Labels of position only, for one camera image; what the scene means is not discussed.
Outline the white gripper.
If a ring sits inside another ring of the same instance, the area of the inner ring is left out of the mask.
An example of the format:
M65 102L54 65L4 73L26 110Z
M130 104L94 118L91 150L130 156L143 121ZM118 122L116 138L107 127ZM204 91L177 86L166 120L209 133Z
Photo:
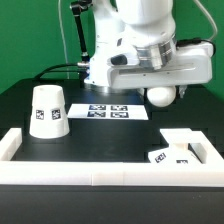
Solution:
M203 84L212 79L213 53L213 45L208 42L178 47L172 59L158 70L112 66L107 72L108 83L113 89L179 86L179 96L183 98L187 85Z

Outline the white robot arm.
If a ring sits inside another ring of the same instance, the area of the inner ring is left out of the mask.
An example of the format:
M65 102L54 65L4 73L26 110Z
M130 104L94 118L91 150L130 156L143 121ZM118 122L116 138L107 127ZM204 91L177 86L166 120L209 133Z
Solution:
M179 46L173 0L92 0L95 53L84 83L103 92L207 83L213 46Z

